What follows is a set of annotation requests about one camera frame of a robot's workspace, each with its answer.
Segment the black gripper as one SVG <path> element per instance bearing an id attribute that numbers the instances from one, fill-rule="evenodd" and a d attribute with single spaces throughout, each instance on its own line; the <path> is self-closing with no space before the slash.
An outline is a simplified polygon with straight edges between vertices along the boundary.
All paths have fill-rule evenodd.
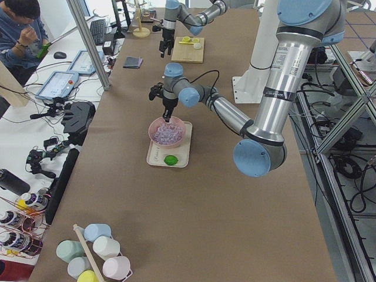
<path id="1" fill-rule="evenodd" d="M 163 106 L 165 107 L 163 118 L 165 121 L 170 122 L 173 109 L 177 106 L 177 99 L 163 98 Z"/>
<path id="2" fill-rule="evenodd" d="M 169 56 L 172 54 L 172 50 L 174 48 L 175 29 L 163 28 L 162 30 L 163 41 L 160 41 L 159 43 L 159 52 L 160 57 L 164 58 L 166 49 Z"/>

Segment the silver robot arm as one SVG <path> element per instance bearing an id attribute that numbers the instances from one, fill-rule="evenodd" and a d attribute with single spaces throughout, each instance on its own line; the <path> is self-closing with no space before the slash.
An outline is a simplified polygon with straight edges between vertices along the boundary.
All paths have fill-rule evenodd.
<path id="1" fill-rule="evenodd" d="M 311 51 L 344 37 L 346 1 L 266 1 L 248 71 L 233 83 L 258 103 L 255 119 L 222 97 L 214 86 L 197 85 L 181 64 L 168 63 L 161 97 L 163 118 L 182 103 L 204 103 L 229 129 L 241 136 L 233 160 L 243 174 L 260 177 L 281 166 L 287 149 L 282 134 Z"/>
<path id="2" fill-rule="evenodd" d="M 198 35 L 203 27 L 214 18 L 225 14 L 230 8 L 230 1 L 211 1 L 212 5 L 192 15 L 185 4 L 179 1 L 168 0 L 165 4 L 164 18 L 162 20 L 162 40 L 159 43 L 160 56 L 164 58 L 165 51 L 171 55 L 174 48 L 176 22 L 180 21 L 192 35 Z"/>

